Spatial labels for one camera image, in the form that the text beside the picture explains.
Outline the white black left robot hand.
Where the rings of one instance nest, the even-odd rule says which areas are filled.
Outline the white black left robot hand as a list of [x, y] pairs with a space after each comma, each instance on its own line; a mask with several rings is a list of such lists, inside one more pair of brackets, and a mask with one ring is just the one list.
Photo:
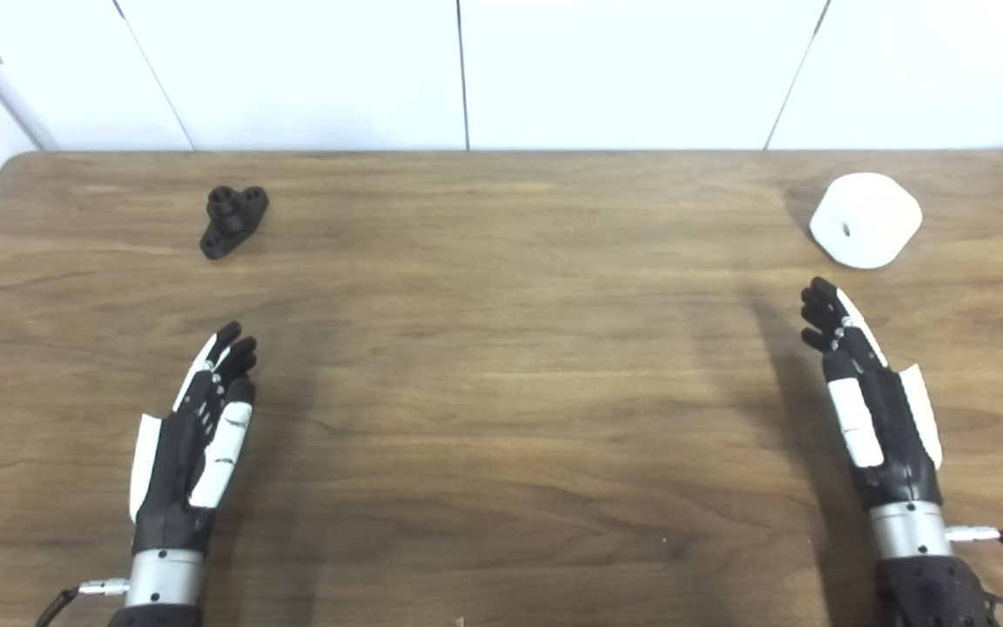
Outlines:
[[199, 612], [216, 517], [253, 420], [255, 350], [256, 340], [228, 322], [192, 358], [168, 416], [140, 418], [125, 614]]

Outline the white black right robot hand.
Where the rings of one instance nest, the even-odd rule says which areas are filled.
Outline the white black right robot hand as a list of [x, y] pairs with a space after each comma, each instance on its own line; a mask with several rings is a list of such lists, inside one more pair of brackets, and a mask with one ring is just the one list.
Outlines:
[[815, 277], [801, 300], [801, 339], [821, 354], [849, 474], [879, 558], [951, 556], [939, 484], [942, 442], [922, 370], [892, 369], [835, 283]]

